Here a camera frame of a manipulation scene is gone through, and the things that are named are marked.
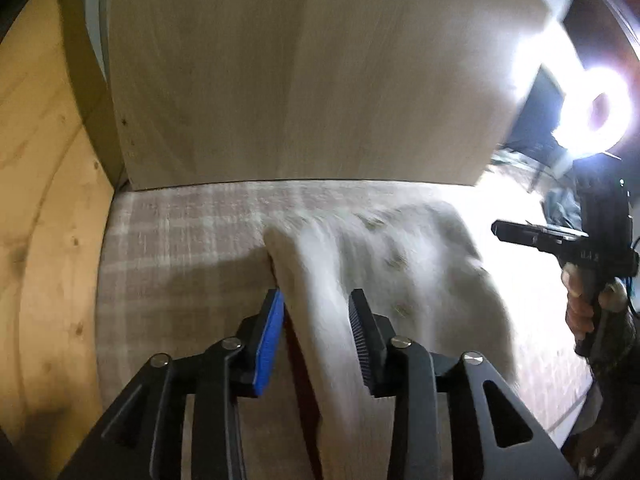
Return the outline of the person right hand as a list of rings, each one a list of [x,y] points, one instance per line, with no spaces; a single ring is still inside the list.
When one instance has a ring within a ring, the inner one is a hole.
[[[565,323],[574,335],[575,341],[583,341],[596,330],[594,307],[591,295],[585,292],[582,270],[573,263],[562,267],[561,281],[567,291]],[[602,312],[620,314],[627,311],[627,292],[624,283],[616,278],[600,291],[598,305]]]

